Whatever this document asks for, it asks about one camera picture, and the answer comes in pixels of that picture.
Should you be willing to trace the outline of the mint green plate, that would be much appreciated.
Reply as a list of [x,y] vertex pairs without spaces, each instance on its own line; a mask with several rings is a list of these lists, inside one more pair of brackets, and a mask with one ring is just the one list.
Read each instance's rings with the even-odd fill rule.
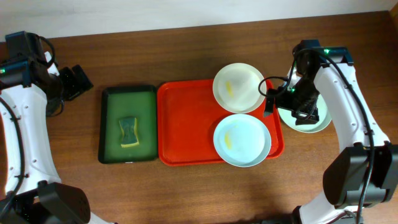
[[331,123],[331,115],[328,111],[325,100],[321,95],[318,96],[317,110],[319,121],[316,124],[301,124],[296,125],[296,118],[291,116],[291,112],[285,109],[278,108],[281,120],[290,128],[302,133],[316,133],[325,129]]

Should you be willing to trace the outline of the light blue plate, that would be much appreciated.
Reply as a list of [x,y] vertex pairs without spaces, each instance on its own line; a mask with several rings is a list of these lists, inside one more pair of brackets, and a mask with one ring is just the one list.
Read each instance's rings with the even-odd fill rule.
[[221,120],[213,133],[213,145],[226,163],[236,167],[260,164],[271,152],[266,125],[248,114],[232,114]]

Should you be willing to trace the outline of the yellow green scrub sponge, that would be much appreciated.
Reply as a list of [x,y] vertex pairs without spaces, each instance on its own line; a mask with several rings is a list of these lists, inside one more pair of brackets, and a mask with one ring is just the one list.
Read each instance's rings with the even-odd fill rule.
[[121,128],[121,147],[134,147],[139,145],[137,134],[137,118],[130,116],[119,120]]

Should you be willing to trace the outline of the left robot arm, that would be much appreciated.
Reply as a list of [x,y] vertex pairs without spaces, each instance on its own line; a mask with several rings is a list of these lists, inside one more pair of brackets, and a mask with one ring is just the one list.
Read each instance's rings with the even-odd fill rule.
[[47,39],[30,32],[5,37],[9,58],[1,64],[1,122],[7,153],[2,223],[101,223],[82,189],[62,183],[49,143],[46,119],[92,88],[83,69],[59,68]]

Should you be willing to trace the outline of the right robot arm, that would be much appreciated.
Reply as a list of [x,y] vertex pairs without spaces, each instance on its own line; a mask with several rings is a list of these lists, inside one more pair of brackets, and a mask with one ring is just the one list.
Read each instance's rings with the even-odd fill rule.
[[361,223],[364,208],[390,201],[397,188],[397,146],[374,120],[356,81],[346,47],[303,40],[292,51],[287,77],[264,92],[264,116],[290,111],[298,125],[319,121],[323,98],[334,124],[340,153],[323,174],[323,190],[280,223]]

